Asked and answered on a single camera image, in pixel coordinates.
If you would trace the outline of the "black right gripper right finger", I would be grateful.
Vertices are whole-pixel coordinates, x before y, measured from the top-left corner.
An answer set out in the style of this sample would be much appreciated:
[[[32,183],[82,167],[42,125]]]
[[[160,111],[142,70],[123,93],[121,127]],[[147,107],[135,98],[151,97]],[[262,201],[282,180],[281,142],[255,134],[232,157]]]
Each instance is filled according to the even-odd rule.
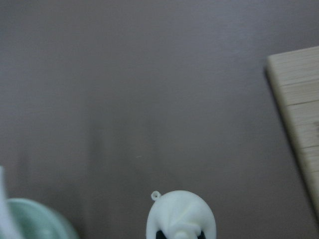
[[[204,232],[202,231],[202,229],[195,231],[195,238],[196,239],[204,239],[205,238],[205,235],[204,235]]]

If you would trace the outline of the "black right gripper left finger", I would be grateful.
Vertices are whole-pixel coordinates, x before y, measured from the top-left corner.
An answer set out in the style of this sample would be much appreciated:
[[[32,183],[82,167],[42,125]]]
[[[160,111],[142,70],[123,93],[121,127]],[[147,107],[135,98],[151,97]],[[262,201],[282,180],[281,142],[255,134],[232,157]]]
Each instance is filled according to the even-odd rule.
[[[156,232],[156,239],[166,239],[166,237],[162,231],[157,231]]]

